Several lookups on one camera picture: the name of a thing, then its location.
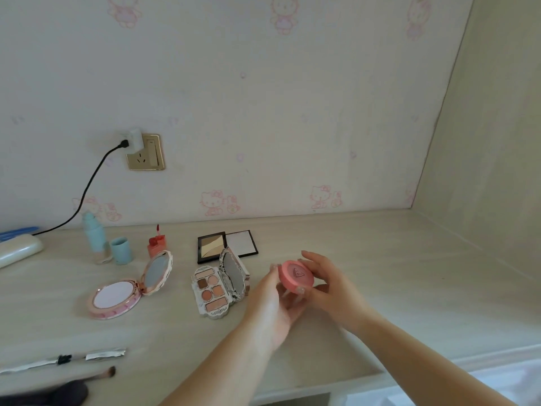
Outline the pink round powder compact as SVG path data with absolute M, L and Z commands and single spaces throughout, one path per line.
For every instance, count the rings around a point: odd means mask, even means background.
M 121 279 L 99 287 L 88 300 L 88 311 L 93 319 L 114 319 L 130 311 L 144 296 L 157 293 L 172 272 L 173 257 L 162 251 L 151 258 L 138 279 Z

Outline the silver double-ended makeup tool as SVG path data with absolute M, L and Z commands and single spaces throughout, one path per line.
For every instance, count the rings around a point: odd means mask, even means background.
M 0 376 L 3 375 L 12 375 L 27 370 L 50 367 L 50 366 L 61 366 L 64 364 L 74 363 L 74 362 L 103 362 L 110 361 L 112 359 L 124 357 L 127 354 L 127 348 L 111 348 L 111 349 L 102 349 L 97 351 L 91 351 L 86 353 L 76 353 L 69 355 L 58 355 L 57 357 L 52 357 L 48 359 L 42 359 L 39 361 L 32 361 L 20 365 L 14 365 L 11 367 L 0 368 Z

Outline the white floral eyeshadow palette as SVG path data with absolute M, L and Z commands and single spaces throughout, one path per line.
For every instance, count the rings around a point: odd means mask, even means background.
M 229 308 L 249 293 L 250 273 L 237 254 L 223 249 L 219 266 L 199 267 L 192 276 L 192 289 L 199 314 L 212 320 L 224 317 Z

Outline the person's right hand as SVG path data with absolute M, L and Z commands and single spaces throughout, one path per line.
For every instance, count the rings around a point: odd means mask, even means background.
M 301 251 L 303 263 L 315 278 L 329 285 L 329 293 L 311 295 L 311 288 L 301 289 L 303 299 L 325 311 L 341 327 L 360 337 L 362 326 L 376 314 L 355 285 L 332 261 L 321 254 Z

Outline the gold wall socket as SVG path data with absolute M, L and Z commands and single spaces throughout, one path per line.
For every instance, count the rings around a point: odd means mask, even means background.
M 166 169 L 162 140 L 159 134 L 141 135 L 143 148 L 127 154 L 127 166 L 131 171 L 163 171 Z

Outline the brown-tipped makeup brush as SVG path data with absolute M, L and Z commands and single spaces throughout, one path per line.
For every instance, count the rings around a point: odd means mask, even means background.
M 105 370 L 102 373 L 92 375 L 92 376 L 85 376 L 85 377 L 82 377 L 80 379 L 75 379 L 73 381 L 67 382 L 66 384 L 68 384 L 68 383 L 76 383 L 76 382 L 87 383 L 87 382 L 97 381 L 97 380 L 101 380 L 101 379 L 109 379 L 109 378 L 112 378 L 112 377 L 114 377 L 116 375 L 116 371 L 117 371 L 117 368 L 115 366 L 113 366 L 113 367 L 108 368 L 107 370 Z

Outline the blue plastic item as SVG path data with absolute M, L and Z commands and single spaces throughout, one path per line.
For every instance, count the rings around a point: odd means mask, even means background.
M 33 227 L 19 228 L 17 230 L 0 232 L 0 243 L 16 238 L 18 236 L 24 235 L 24 234 L 31 235 L 33 233 L 37 233 L 38 230 L 39 230 L 39 227 L 33 226 Z

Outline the white charger plug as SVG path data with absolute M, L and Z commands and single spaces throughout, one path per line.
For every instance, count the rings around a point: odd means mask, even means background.
M 132 128 L 125 131 L 120 131 L 118 134 L 125 154 L 133 155 L 144 149 L 145 144 L 141 129 Z

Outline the person's left forearm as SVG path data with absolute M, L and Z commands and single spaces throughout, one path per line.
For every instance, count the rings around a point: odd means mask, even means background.
M 242 323 L 159 406 L 248 406 L 274 351 L 267 330 Z

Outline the teal bottle cap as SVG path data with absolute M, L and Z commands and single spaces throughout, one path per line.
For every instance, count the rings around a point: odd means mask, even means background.
M 118 237 L 110 241 L 112 257 L 116 265 L 127 265 L 132 262 L 132 249 L 127 237 Z

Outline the white oblong case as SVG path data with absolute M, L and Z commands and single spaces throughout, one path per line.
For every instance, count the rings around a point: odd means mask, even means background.
M 0 242 L 0 269 L 29 258 L 43 250 L 43 242 L 31 234 L 22 234 L 2 241 Z

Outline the pink round blush compact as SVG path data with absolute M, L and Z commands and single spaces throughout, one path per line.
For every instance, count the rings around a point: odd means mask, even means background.
M 291 293 L 299 294 L 314 286 L 313 273 L 300 261 L 287 260 L 278 267 L 279 280 L 283 287 Z

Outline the orange-red lip gloss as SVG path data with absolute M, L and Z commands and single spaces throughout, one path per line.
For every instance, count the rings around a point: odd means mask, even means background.
M 156 225 L 156 235 L 152 238 L 149 238 L 147 251 L 149 257 L 152 259 L 160 252 L 167 250 L 167 240 L 164 234 L 160 232 L 160 225 Z

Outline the person's left hand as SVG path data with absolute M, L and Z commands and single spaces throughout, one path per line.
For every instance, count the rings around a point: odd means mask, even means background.
M 285 341 L 307 305 L 307 300 L 288 292 L 282 284 L 270 288 L 267 273 L 248 297 L 241 327 L 259 350 L 271 354 Z

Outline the teal makeup bottle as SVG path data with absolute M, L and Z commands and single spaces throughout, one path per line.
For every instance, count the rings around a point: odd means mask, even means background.
M 82 223 L 96 263 L 110 262 L 112 260 L 110 243 L 99 219 L 92 212 L 87 211 L 83 215 Z

